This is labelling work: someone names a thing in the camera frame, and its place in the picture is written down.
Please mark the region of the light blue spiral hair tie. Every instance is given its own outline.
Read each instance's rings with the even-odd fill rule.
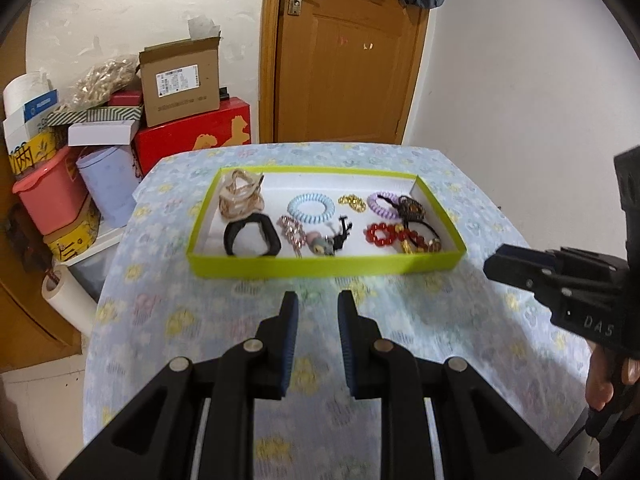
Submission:
[[[298,209],[303,202],[319,202],[324,205],[324,213],[320,215],[309,215]],[[327,222],[335,214],[334,202],[322,193],[305,193],[295,197],[287,206],[287,212],[292,218],[303,224],[322,224]]]

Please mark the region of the wooden cabinet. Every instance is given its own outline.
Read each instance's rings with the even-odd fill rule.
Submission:
[[[0,89],[25,73],[26,9],[0,46]],[[0,372],[80,353],[80,334],[42,299],[44,273],[27,271],[4,230],[17,197],[0,139]]]

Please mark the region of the silver bolt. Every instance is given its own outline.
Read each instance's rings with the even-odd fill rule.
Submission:
[[[373,343],[373,348],[378,352],[391,352],[394,349],[394,344],[389,339],[377,339]]]
[[[462,357],[452,357],[449,359],[449,368],[455,372],[464,372],[466,370],[466,361]]]
[[[259,339],[247,339],[242,345],[242,348],[244,348],[247,352],[259,352],[260,350],[262,350],[263,346],[264,345],[262,344],[262,341],[260,341]]]
[[[186,357],[174,357],[169,361],[169,368],[174,372],[183,372],[189,367],[189,360]]]

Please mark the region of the light blue bucket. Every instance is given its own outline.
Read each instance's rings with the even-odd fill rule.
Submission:
[[[127,225],[136,208],[132,193],[142,179],[131,147],[83,151],[76,166],[107,225],[111,228]]]

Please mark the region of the paper roll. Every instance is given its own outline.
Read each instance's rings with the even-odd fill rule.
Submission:
[[[49,276],[46,276],[42,282],[42,297],[60,316],[85,336],[90,336],[98,306],[66,266],[55,266],[53,272],[60,282],[56,285]]]
[[[8,117],[16,110],[36,97],[51,90],[47,75],[43,72],[27,72],[11,81],[2,91],[4,116]]]

